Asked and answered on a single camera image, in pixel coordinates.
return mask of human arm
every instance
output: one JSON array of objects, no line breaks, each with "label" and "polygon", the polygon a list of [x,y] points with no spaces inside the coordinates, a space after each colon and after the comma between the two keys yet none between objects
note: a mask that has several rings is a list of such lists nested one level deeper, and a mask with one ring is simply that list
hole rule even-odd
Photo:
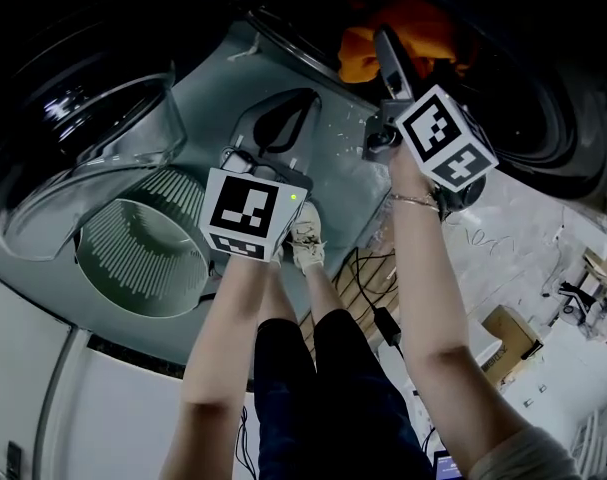
[{"label": "human arm", "polygon": [[267,264],[232,256],[194,344],[163,480],[232,478]]},{"label": "human arm", "polygon": [[[390,165],[392,190],[424,197],[430,183],[403,144]],[[403,348],[408,372],[464,475],[529,424],[487,381],[469,350],[467,315],[436,212],[394,202]]]}]

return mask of white sneaker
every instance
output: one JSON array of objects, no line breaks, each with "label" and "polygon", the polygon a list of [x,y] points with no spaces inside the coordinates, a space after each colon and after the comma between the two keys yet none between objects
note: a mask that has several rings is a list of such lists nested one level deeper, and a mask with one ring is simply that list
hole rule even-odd
[{"label": "white sneaker", "polygon": [[305,274],[305,269],[315,263],[323,265],[325,244],[321,242],[321,218],[314,205],[303,203],[303,209],[290,230],[294,264]]}]

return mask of laptop screen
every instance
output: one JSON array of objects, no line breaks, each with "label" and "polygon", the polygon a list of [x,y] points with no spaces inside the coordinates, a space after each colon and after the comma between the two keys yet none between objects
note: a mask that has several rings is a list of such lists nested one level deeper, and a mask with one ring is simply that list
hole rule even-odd
[{"label": "laptop screen", "polygon": [[449,455],[436,456],[434,458],[434,469],[436,470],[436,480],[457,480],[463,478],[459,468],[456,467],[454,460]]}]

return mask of bracelet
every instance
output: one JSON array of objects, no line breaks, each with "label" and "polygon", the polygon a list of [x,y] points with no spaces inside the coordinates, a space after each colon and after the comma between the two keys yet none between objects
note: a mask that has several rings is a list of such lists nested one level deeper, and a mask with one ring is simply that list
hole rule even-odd
[{"label": "bracelet", "polygon": [[400,194],[390,194],[390,199],[393,201],[401,201],[403,203],[416,204],[418,206],[426,206],[437,213],[440,212],[439,205],[430,194],[425,197],[407,197]]}]

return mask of leg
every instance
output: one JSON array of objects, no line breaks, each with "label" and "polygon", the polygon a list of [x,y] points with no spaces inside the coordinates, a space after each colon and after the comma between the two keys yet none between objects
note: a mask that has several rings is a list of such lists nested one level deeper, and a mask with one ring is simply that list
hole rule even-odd
[{"label": "leg", "polygon": [[254,403],[260,425],[261,480],[310,476],[316,371],[272,262],[259,311]]},{"label": "leg", "polygon": [[345,309],[343,301],[323,270],[323,264],[310,265],[305,270],[305,279],[310,291],[312,318],[315,323],[319,323],[325,315],[335,309]]},{"label": "leg", "polygon": [[268,270],[263,301],[259,311],[259,325],[271,318],[280,318],[297,323],[296,314],[281,283],[281,266],[275,261],[270,263]]},{"label": "leg", "polygon": [[329,452],[325,462],[338,468],[330,476],[392,478],[411,471],[413,478],[432,478],[405,400],[323,270],[318,213],[313,207],[304,209],[300,220],[303,223],[293,227],[292,245],[307,279],[316,322],[319,417],[331,422],[323,436]]}]

